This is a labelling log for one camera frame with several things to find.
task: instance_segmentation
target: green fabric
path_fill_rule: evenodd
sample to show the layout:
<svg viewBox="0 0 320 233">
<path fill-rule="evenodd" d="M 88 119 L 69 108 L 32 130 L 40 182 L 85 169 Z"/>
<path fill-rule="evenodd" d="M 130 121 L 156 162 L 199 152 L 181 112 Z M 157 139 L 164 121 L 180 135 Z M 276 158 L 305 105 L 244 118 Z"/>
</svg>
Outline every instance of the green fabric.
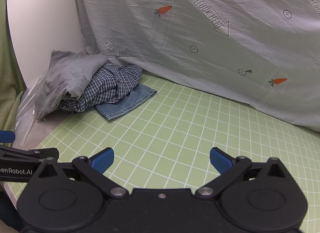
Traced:
<svg viewBox="0 0 320 233">
<path fill-rule="evenodd" d="M 0 130 L 13 131 L 25 85 L 14 55 L 6 0 L 0 0 Z"/>
</svg>

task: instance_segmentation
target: gray cloth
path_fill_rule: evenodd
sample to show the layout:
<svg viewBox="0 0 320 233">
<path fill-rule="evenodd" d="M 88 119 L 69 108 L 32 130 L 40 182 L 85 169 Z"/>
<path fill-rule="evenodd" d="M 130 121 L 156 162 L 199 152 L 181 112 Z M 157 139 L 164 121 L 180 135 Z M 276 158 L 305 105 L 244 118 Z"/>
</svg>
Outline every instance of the gray cloth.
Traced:
<svg viewBox="0 0 320 233">
<path fill-rule="evenodd" d="M 37 119 L 53 112 L 62 99 L 78 100 L 96 71 L 108 62 L 108 57 L 81 56 L 71 51 L 53 51 L 49 70 L 35 95 Z"/>
</svg>

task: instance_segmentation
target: orange carrot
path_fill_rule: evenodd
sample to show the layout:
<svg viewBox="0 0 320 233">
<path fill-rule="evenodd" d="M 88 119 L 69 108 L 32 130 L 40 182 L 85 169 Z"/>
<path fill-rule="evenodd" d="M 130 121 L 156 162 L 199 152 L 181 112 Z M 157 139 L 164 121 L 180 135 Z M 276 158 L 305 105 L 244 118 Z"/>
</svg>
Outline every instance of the orange carrot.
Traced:
<svg viewBox="0 0 320 233">
<path fill-rule="evenodd" d="M 158 17 L 160 17 L 161 14 L 163 15 L 163 14 L 166 14 L 168 11 L 170 11 L 171 8 L 172 8 L 171 5 L 161 7 L 159 9 L 156 9 L 155 14 L 157 14 Z"/>
<path fill-rule="evenodd" d="M 268 82 L 271 83 L 271 86 L 273 86 L 273 84 L 279 85 L 280 83 L 286 80 L 287 78 L 275 78 L 275 79 L 269 80 Z"/>
</svg>

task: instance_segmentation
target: plaid shirt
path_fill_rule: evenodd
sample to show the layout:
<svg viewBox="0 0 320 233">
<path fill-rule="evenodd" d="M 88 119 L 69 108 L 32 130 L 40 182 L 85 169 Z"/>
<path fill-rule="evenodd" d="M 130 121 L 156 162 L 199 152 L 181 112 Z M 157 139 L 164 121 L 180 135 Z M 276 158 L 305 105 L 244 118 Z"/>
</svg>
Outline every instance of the plaid shirt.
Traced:
<svg viewBox="0 0 320 233">
<path fill-rule="evenodd" d="M 101 103 L 115 103 L 138 84 L 142 69 L 138 66 L 115 68 L 105 64 L 93 75 L 79 100 L 61 100 L 63 111 L 84 112 Z"/>
</svg>

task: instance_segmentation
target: green and white checkered surface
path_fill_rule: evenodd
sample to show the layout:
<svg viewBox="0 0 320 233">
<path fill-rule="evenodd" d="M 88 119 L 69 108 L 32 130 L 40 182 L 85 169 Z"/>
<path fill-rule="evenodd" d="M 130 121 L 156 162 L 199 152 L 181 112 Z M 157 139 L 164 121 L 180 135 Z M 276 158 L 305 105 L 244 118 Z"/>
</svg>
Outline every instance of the green and white checkered surface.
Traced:
<svg viewBox="0 0 320 233">
<path fill-rule="evenodd" d="M 152 99 L 112 122 L 97 111 L 68 117 L 38 148 L 57 147 L 61 162 L 115 152 L 105 175 L 129 191 L 191 188 L 219 175 L 209 162 L 215 146 L 254 162 L 279 157 L 305 193 L 309 209 L 301 229 L 320 232 L 320 134 L 293 126 L 248 105 L 143 75 L 158 91 Z M 16 198 L 24 184 L 9 184 Z"/>
</svg>

